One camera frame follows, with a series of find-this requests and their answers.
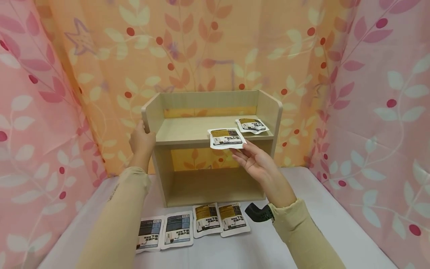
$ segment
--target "pink curtain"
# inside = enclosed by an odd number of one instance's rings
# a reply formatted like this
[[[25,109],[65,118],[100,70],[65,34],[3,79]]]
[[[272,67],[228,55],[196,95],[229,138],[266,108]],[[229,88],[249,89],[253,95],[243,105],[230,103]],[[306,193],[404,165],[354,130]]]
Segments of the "pink curtain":
[[[310,166],[399,268],[430,268],[430,2],[344,7]]]
[[[36,268],[106,172],[32,1],[0,0],[0,88],[0,268]]]

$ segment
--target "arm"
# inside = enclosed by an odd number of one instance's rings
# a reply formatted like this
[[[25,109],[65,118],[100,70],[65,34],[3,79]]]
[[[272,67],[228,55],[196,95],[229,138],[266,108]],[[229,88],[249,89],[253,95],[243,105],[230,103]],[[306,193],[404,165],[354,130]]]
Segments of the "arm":
[[[249,141],[243,148],[242,151],[232,150],[233,159],[260,183],[266,193],[274,214],[273,226],[290,250],[298,269],[345,268],[273,159]]]
[[[77,268],[132,268],[143,202],[151,186],[147,171],[154,144],[155,134],[146,134],[140,122],[130,138],[133,158],[94,224]]]
[[[275,221],[273,226],[287,245],[299,269],[344,269],[336,251],[318,229],[303,200],[288,207],[269,204]]]

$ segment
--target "shelf back panel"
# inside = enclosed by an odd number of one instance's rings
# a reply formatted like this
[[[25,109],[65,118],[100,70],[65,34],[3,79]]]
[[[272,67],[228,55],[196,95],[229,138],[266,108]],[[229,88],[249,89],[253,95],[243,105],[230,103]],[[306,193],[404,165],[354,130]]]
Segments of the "shelf back panel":
[[[161,93],[164,109],[257,106],[259,91]]]

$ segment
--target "shelf board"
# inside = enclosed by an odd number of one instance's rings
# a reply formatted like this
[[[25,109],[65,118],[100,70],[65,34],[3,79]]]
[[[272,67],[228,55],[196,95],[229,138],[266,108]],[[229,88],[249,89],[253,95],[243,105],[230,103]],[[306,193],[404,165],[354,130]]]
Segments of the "shelf board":
[[[174,172],[167,207],[264,200],[260,185],[241,167]]]
[[[179,117],[164,119],[163,124],[157,132],[157,145],[177,145],[208,143],[209,129],[237,128],[235,122],[239,118],[257,119],[256,115],[236,115],[222,117]],[[270,140],[274,136],[271,131],[258,135],[242,133],[243,136],[252,140]]]

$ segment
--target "wooden shelf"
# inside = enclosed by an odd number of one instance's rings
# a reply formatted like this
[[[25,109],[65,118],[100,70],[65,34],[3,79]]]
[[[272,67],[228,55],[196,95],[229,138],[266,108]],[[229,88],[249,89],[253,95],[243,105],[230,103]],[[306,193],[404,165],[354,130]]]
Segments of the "wooden shelf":
[[[241,167],[174,172],[168,207],[264,200],[259,184]]]
[[[164,119],[157,133],[157,145],[176,145],[207,143],[209,145],[209,129],[237,128],[238,118],[257,119],[256,115],[223,116],[223,117],[180,117]],[[273,139],[269,130],[259,135],[243,133],[250,141]]]
[[[219,117],[164,118],[165,109],[255,107],[255,114]],[[269,131],[248,140],[273,157],[282,103],[263,91],[158,93],[142,107],[147,132],[157,134],[152,160],[166,207],[211,202],[263,200],[259,184],[242,168],[174,171],[172,150],[209,148],[208,129],[237,127],[239,118],[260,119]]]

